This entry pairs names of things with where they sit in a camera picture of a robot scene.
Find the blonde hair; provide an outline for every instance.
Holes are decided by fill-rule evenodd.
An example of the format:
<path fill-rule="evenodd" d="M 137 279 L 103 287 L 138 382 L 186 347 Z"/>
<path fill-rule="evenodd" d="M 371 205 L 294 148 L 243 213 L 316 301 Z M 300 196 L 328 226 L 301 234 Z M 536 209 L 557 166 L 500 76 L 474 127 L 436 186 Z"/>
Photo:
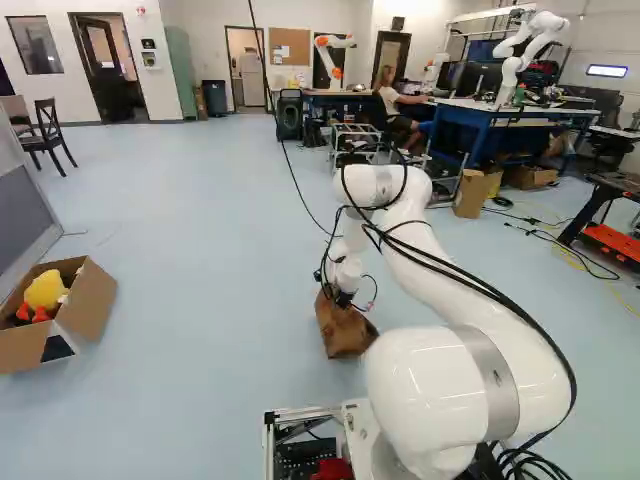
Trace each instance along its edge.
<path fill-rule="evenodd" d="M 393 65 L 384 65 L 380 71 L 378 72 L 378 78 L 376 78 L 376 84 L 373 89 L 377 92 L 380 90 L 380 87 L 389 87 L 391 86 L 391 82 L 387 80 L 389 74 L 395 69 Z"/>

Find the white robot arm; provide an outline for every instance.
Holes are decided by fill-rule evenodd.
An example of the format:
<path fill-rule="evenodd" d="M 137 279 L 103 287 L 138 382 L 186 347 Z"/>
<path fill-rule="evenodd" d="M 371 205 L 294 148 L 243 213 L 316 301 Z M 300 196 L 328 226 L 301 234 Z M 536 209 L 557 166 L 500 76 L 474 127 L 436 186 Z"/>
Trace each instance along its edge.
<path fill-rule="evenodd" d="M 357 46 L 355 40 L 351 35 L 347 35 L 347 38 L 344 40 L 336 37 L 335 35 L 320 35 L 319 37 L 316 37 L 314 45 L 320 54 L 324 68 L 327 70 L 327 74 L 331 78 L 329 90 L 340 90 L 343 72 L 336 67 L 335 63 L 333 63 L 333 59 L 331 58 L 331 55 L 329 55 L 327 48 L 354 48 Z"/>
<path fill-rule="evenodd" d="M 400 165 L 348 165 L 343 170 L 344 183 L 339 171 L 334 190 L 351 205 L 346 186 L 359 207 L 386 205 L 401 191 L 405 175 Z M 430 178 L 408 167 L 401 196 L 377 225 L 451 263 L 425 224 L 430 197 Z M 325 273 L 338 289 L 354 294 L 367 237 L 365 220 L 349 210 L 345 235 L 332 244 Z M 365 357 L 375 419 L 406 469 L 424 480 L 452 479 L 472 461 L 479 442 L 526 437 L 562 421 L 571 401 L 568 373 L 534 329 L 496 301 L 384 243 L 382 255 L 403 289 L 448 323 L 384 333 Z M 377 457 L 372 453 L 372 462 Z"/>
<path fill-rule="evenodd" d="M 496 99 L 496 105 L 503 105 L 511 101 L 518 83 L 516 73 L 524 71 L 545 45 L 556 40 L 569 27 L 570 23 L 566 18 L 558 17 L 546 10 L 538 12 L 530 20 L 523 18 L 518 33 L 505 39 L 493 49 L 495 58 L 506 58 L 502 64 L 502 85 Z M 521 44 L 530 36 L 535 38 L 527 45 L 522 56 L 514 57 L 513 47 Z"/>

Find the wooden chair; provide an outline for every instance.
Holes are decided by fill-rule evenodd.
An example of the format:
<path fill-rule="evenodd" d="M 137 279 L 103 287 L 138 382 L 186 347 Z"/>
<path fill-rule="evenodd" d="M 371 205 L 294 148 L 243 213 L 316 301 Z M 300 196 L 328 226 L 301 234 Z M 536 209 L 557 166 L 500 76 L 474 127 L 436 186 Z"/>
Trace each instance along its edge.
<path fill-rule="evenodd" d="M 58 115 L 56 113 L 56 102 L 53 98 L 48 98 L 46 100 L 36 100 L 36 116 L 38 117 L 38 127 L 40 128 L 41 135 L 36 135 L 32 137 L 21 137 L 20 143 L 22 144 L 22 149 L 31 155 L 31 159 L 35 164 L 38 170 L 41 170 L 40 162 L 36 157 L 35 152 L 44 152 L 45 150 L 49 152 L 51 156 L 51 160 L 55 164 L 58 172 L 63 177 L 66 177 L 67 174 L 62 169 L 56 154 L 53 149 L 58 145 L 62 145 L 64 149 L 64 153 L 69 157 L 69 161 L 74 168 L 78 168 L 78 164 L 75 162 L 73 157 L 71 156 L 71 152 L 69 152 L 69 148 L 64 141 L 64 137 L 62 136 L 62 131 L 60 130 L 60 123 L 58 122 Z M 43 121 L 43 116 L 47 118 L 48 123 Z"/>

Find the refrigerator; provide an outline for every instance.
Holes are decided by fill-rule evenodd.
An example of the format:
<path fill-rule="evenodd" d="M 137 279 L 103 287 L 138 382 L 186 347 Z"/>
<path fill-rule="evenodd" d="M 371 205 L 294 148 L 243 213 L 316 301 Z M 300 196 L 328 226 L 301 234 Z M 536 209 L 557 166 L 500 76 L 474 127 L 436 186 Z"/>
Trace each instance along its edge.
<path fill-rule="evenodd" d="M 242 92 L 246 107 L 264 106 L 264 83 L 262 65 L 256 53 L 245 53 L 238 59 L 240 76 L 242 77 Z"/>

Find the plush toy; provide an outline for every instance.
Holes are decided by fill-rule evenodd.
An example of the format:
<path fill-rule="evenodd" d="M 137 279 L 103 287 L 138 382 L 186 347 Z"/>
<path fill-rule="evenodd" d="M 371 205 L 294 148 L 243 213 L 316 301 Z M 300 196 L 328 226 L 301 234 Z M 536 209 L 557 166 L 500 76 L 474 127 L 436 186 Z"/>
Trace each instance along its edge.
<path fill-rule="evenodd" d="M 33 323 L 51 320 L 49 312 L 55 310 L 61 297 L 68 294 L 69 289 L 62 283 L 60 271 L 47 270 L 34 278 L 24 291 L 24 303 L 16 312 L 16 317 Z M 30 318 L 29 310 L 35 312 L 33 319 Z"/>

